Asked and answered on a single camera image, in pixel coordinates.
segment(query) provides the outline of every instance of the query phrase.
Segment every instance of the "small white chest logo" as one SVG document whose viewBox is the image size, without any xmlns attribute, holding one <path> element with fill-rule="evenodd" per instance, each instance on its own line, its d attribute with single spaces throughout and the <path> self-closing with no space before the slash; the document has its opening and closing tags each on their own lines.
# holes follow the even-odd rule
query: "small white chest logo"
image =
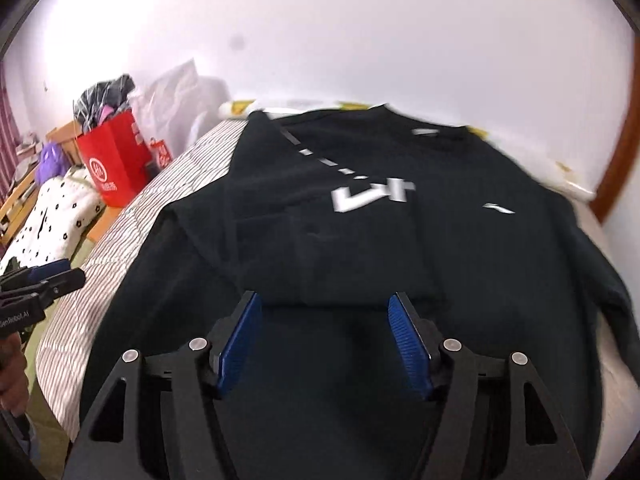
<svg viewBox="0 0 640 480">
<path fill-rule="evenodd" d="M 371 189 L 351 195 L 348 187 L 339 187 L 331 192 L 334 201 L 334 211 L 346 213 L 375 202 L 385 196 L 393 202 L 406 202 L 406 191 L 415 190 L 413 182 L 405 182 L 401 178 L 388 178 L 384 184 L 371 184 Z"/>
<path fill-rule="evenodd" d="M 501 207 L 501 206 L 499 206 L 499 205 L 497 205 L 497 204 L 489 204 L 489 203 L 486 203 L 486 204 L 484 204 L 482 207 L 485 207 L 485 208 L 487 208 L 487 209 L 495 209 L 496 211 L 498 211 L 498 212 L 500 212 L 500 213 L 505 213 L 505 214 L 507 214 L 507 215 L 513 215 L 513 214 L 515 214 L 515 211 L 512 211 L 511 209 L 507 209 L 507 208 L 505 208 L 505 207 Z"/>
</svg>

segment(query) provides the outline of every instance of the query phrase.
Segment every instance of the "silver screw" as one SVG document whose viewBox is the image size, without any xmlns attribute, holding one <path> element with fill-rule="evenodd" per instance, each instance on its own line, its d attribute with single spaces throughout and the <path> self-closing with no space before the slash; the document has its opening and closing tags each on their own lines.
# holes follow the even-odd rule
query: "silver screw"
<svg viewBox="0 0 640 480">
<path fill-rule="evenodd" d="M 197 337 L 189 341 L 189 348 L 191 348 L 191 350 L 193 351 L 202 350 L 203 348 L 206 348 L 207 344 L 209 343 L 206 339 L 204 339 L 203 337 Z"/>
<path fill-rule="evenodd" d="M 514 352 L 511 354 L 511 360 L 517 365 L 525 365 L 529 362 L 529 358 L 522 352 Z"/>
<path fill-rule="evenodd" d="M 127 350 L 126 352 L 124 352 L 124 354 L 122 354 L 122 360 L 126 363 L 131 363 L 135 361 L 137 358 L 138 358 L 137 350 Z"/>
<path fill-rule="evenodd" d="M 445 339 L 442 344 L 449 352 L 457 352 L 462 348 L 462 343 L 457 339 Z"/>
</svg>

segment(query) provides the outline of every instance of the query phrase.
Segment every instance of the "human hand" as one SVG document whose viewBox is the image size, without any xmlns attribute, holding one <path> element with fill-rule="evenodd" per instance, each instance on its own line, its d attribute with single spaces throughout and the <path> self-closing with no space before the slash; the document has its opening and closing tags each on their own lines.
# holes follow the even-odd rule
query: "human hand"
<svg viewBox="0 0 640 480">
<path fill-rule="evenodd" d="M 0 339 L 0 408 L 22 415 L 29 402 L 29 380 L 24 373 L 27 359 L 20 348 L 20 335 Z"/>
</svg>

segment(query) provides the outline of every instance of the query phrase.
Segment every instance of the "red shopping bag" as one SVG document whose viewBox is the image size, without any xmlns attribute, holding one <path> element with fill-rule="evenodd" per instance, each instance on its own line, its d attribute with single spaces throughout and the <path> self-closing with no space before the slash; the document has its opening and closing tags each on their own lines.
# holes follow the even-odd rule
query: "red shopping bag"
<svg viewBox="0 0 640 480">
<path fill-rule="evenodd" d="M 151 153 L 131 111 L 78 137 L 78 149 L 106 205 L 124 207 L 146 186 Z"/>
</svg>

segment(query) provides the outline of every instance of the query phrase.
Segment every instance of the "green floor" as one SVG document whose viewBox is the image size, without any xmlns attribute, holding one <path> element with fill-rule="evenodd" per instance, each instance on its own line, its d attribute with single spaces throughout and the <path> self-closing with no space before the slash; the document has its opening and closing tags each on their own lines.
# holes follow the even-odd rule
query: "green floor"
<svg viewBox="0 0 640 480">
<path fill-rule="evenodd" d="M 60 480 L 69 439 L 51 413 L 37 382 L 33 385 L 27 413 L 33 420 L 40 443 L 38 469 L 47 480 Z"/>
</svg>

